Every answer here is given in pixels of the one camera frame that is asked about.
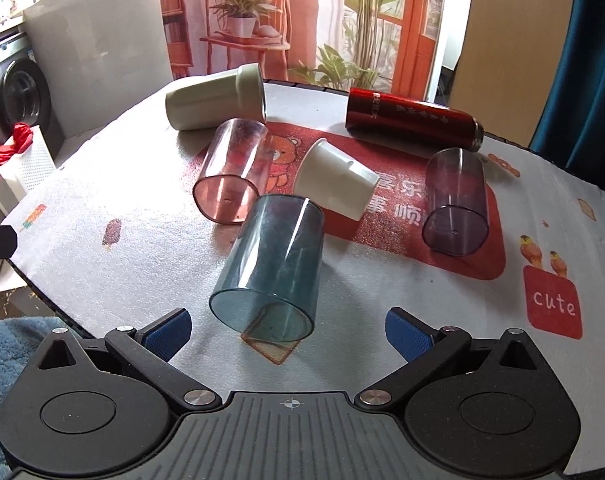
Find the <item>cup bottom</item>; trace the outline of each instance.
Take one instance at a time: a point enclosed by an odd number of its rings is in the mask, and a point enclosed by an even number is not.
[[[252,339],[288,343],[313,332],[312,320],[301,309],[256,290],[220,290],[209,299],[209,306],[225,325]]]
[[[489,235],[487,220],[476,211],[442,206],[425,220],[422,237],[438,253],[468,256],[480,249]]]
[[[196,182],[193,195],[200,212],[211,221],[239,224],[247,218],[258,190],[237,175],[214,175]]]

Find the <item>white cup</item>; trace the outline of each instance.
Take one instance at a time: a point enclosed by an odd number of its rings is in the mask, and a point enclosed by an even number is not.
[[[265,88],[258,63],[207,76],[185,77],[165,97],[176,130],[218,127],[236,117],[265,122]]]
[[[318,139],[300,163],[294,194],[352,220],[362,218],[380,177],[327,139]]]

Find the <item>printed backdrop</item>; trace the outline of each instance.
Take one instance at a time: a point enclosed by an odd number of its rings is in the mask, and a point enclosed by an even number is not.
[[[174,78],[260,62],[266,78],[422,99],[443,0],[160,0]],[[244,14],[254,17],[238,18]]]

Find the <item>clear blue plastic cup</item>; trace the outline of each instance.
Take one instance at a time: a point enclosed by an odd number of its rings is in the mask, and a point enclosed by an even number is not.
[[[259,197],[231,248],[209,306],[253,339],[284,343],[313,332],[323,258],[323,211],[308,198]]]

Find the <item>floor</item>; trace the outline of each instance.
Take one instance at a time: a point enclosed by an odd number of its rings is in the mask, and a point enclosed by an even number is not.
[[[59,168],[102,128],[70,137],[63,143],[54,163]],[[7,262],[0,267],[0,319],[23,316],[53,316],[54,313],[26,286]]]

